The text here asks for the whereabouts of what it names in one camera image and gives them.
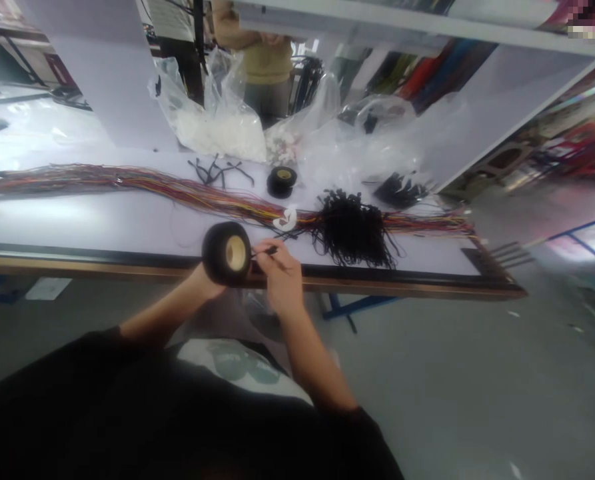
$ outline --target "person in tan sweater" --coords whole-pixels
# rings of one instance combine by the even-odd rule
[[[293,70],[291,39],[274,33],[242,30],[233,2],[213,0],[212,6],[217,43],[244,52],[246,104],[266,125],[286,117]]]

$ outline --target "black shirt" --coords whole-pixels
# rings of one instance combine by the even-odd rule
[[[178,351],[115,328],[0,382],[0,478],[402,479],[363,409],[251,393]]]

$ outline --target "hand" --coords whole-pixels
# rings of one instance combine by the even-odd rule
[[[272,255],[264,253],[277,247]],[[291,257],[286,245],[279,239],[264,239],[253,247],[257,263],[268,277],[269,302],[280,321],[289,315],[305,311],[302,292],[302,265]]]
[[[266,43],[270,47],[275,47],[284,43],[286,37],[284,35],[277,35],[276,33],[260,32],[259,36],[262,37],[262,42]]]
[[[195,270],[184,280],[181,287],[184,288],[188,295],[197,295],[204,301],[218,297],[226,289],[224,285],[218,285],[209,279],[203,263],[195,267]]]

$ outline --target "white table surface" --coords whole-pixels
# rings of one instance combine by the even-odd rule
[[[179,177],[196,179],[187,161],[199,157],[205,167],[212,159],[188,153],[157,153],[120,149],[108,140],[95,114],[51,100],[0,105],[0,118],[11,124],[0,131],[0,170],[29,169],[50,163],[90,163],[149,167]],[[218,160],[225,166],[226,160]],[[226,174],[227,187],[252,190],[279,205],[319,210],[317,195],[298,179],[293,195],[276,200],[266,193],[269,167],[246,162],[251,182],[237,171]],[[419,205],[417,213],[436,207]],[[201,256],[206,230],[223,218],[193,211],[170,199],[145,191],[117,191],[40,197],[0,196],[0,243],[108,250],[135,253]],[[245,225],[251,243],[272,236],[268,229]],[[397,235],[405,252],[397,269],[425,273],[480,275],[461,248],[473,248],[467,239]],[[288,240],[291,253],[303,264],[334,265],[330,256],[319,255],[310,235]]]

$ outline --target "black sleeve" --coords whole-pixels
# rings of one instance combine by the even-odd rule
[[[76,422],[144,352],[116,327],[88,333],[0,382],[0,476],[61,455]]]
[[[327,414],[326,422],[348,461],[352,478],[404,479],[379,426],[363,408],[341,415]]]

